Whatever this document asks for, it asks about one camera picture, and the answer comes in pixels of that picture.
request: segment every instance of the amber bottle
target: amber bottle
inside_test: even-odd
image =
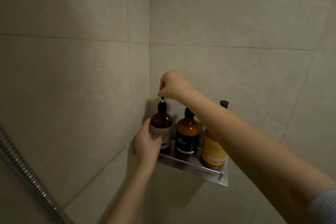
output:
[[[180,119],[176,125],[175,153],[182,159],[188,159],[197,154],[201,127],[194,117],[195,115],[186,108],[184,119]]]
[[[227,108],[228,101],[222,100],[220,105]],[[227,153],[223,150],[216,138],[206,128],[204,131],[204,143],[202,148],[201,162],[210,169],[219,169],[225,164]]]
[[[152,139],[157,139],[163,132],[167,133],[162,141],[161,153],[169,152],[172,125],[172,118],[167,114],[167,103],[164,101],[164,97],[161,97],[161,101],[157,104],[157,113],[152,116],[152,120],[150,121],[150,135]]]

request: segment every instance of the stainless steel shelf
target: stainless steel shelf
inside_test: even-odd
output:
[[[175,141],[172,141],[170,151],[167,154],[160,153],[157,161],[163,165],[170,166],[190,174],[200,176],[208,181],[220,185],[228,186],[228,159],[225,165],[219,170],[212,170],[202,165],[200,162],[202,148],[198,148],[197,155],[189,161],[183,161],[175,156]]]

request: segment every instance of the sleeve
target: sleeve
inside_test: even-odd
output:
[[[308,212],[317,223],[336,224],[336,189],[328,189],[317,195]]]

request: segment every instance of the white label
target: white label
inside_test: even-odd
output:
[[[215,161],[215,162],[222,162],[222,161],[226,160],[226,158],[215,159],[215,158],[210,158],[210,157],[208,157],[208,159],[210,159],[210,160],[212,160],[212,161]]]
[[[157,139],[159,137],[159,135],[163,132],[166,132],[167,135],[165,136],[165,138],[162,141],[162,145],[161,145],[161,150],[166,149],[170,146],[170,141],[171,141],[171,127],[168,128],[156,128],[153,125],[150,126],[150,137],[152,139]]]
[[[184,154],[193,154],[193,153],[194,153],[194,151],[183,151],[183,150],[180,150],[179,148],[177,148],[177,150],[178,150],[179,152],[184,153]]]

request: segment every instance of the shower hose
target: shower hose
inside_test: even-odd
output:
[[[25,161],[0,124],[0,155],[9,168],[21,179],[52,219],[59,224],[74,224],[54,200],[41,180]]]

